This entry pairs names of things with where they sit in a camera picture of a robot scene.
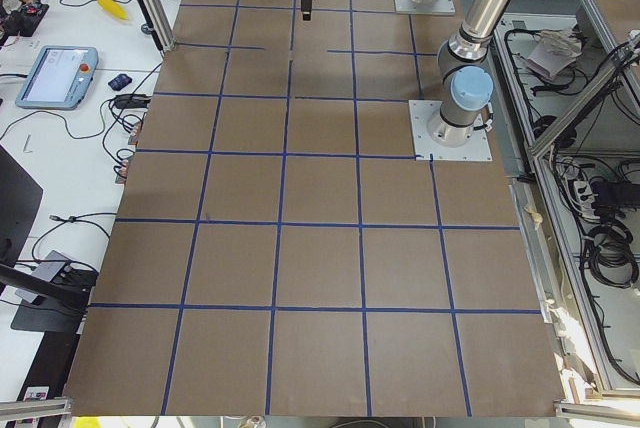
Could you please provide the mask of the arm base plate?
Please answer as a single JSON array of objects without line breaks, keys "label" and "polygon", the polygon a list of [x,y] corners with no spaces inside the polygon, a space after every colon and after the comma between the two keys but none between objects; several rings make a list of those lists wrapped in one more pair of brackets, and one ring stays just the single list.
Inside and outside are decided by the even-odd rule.
[{"label": "arm base plate", "polygon": [[400,14],[453,16],[453,0],[394,0],[395,11]]},{"label": "arm base plate", "polygon": [[491,162],[487,128],[478,112],[474,124],[448,125],[441,117],[439,100],[410,100],[414,157],[422,161]]}]

